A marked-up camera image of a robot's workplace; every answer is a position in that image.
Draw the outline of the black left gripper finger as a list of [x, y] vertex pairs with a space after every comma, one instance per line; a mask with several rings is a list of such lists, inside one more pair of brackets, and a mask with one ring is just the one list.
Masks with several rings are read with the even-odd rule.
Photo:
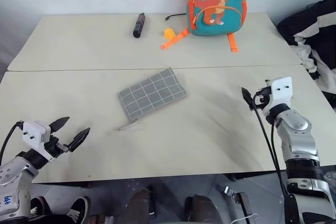
[[66, 116], [66, 117], [59, 118], [59, 119], [55, 120], [54, 122], [50, 123], [49, 124], [50, 135], [52, 135], [53, 133], [55, 133], [58, 130], [60, 130], [67, 123], [67, 121], [69, 119], [70, 119], [70, 117]]
[[68, 151], [69, 152], [73, 152], [74, 150], [76, 150], [86, 139], [86, 137], [88, 136], [90, 132], [90, 128], [86, 128], [84, 130], [82, 130], [81, 132], [79, 132], [72, 140], [72, 142], [70, 142], [67, 145]]

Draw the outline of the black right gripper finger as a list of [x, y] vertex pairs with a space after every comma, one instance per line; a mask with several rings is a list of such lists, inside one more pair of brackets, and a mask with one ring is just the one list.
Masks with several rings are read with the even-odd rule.
[[243, 99], [248, 104], [249, 109], [252, 111], [254, 109], [254, 106], [253, 106], [254, 102], [253, 102], [250, 92], [245, 88], [241, 88], [241, 92], [242, 92]]

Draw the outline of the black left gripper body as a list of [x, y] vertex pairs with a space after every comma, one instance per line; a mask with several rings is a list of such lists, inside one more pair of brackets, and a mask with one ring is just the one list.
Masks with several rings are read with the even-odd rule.
[[69, 151], [69, 147], [59, 143], [59, 139], [53, 135], [50, 136], [48, 142], [43, 144], [43, 148], [43, 157], [45, 159], [55, 159], [62, 153]]

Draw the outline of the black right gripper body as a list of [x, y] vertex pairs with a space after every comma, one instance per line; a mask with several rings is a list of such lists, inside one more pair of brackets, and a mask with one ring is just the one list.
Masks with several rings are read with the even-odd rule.
[[261, 88], [259, 91], [256, 92], [253, 98], [253, 106], [256, 109], [263, 110], [266, 105], [268, 105], [270, 101], [270, 95], [271, 95], [271, 87], [264, 87]]

